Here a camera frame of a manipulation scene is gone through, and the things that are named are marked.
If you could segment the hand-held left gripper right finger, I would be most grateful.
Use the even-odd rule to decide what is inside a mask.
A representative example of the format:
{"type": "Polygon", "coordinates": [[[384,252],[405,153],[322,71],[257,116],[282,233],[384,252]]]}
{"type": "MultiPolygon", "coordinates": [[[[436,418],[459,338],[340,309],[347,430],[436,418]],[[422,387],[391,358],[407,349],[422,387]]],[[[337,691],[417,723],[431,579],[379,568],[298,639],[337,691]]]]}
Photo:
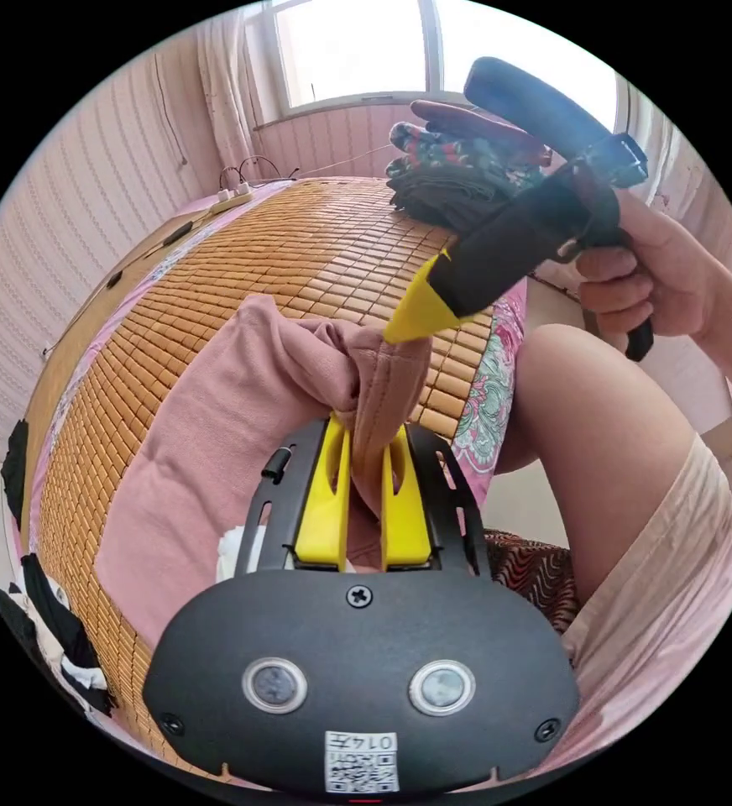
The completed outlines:
{"type": "Polygon", "coordinates": [[[412,452],[403,426],[384,449],[381,464],[381,568],[423,568],[431,540],[412,452]]]}

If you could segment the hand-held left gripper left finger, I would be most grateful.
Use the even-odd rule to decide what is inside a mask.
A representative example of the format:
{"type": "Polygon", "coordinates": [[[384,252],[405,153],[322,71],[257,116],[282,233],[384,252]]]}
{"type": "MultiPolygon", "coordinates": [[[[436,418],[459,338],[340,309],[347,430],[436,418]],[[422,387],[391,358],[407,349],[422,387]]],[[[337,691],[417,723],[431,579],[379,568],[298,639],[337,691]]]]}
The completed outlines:
{"type": "Polygon", "coordinates": [[[294,543],[299,564],[346,568],[350,469],[350,432],[332,416],[322,434],[294,543]]]}

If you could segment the person's right hand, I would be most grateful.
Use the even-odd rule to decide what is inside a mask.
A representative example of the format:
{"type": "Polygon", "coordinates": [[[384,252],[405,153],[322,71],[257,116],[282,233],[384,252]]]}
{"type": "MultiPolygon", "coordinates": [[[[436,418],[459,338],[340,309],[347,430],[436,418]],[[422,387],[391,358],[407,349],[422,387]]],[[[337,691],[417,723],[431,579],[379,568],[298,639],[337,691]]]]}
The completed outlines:
{"type": "Polygon", "coordinates": [[[647,319],[655,334],[717,343],[715,297],[727,271],[681,224],[617,191],[621,246],[593,247],[577,260],[579,300],[600,332],[623,338],[647,319]]]}

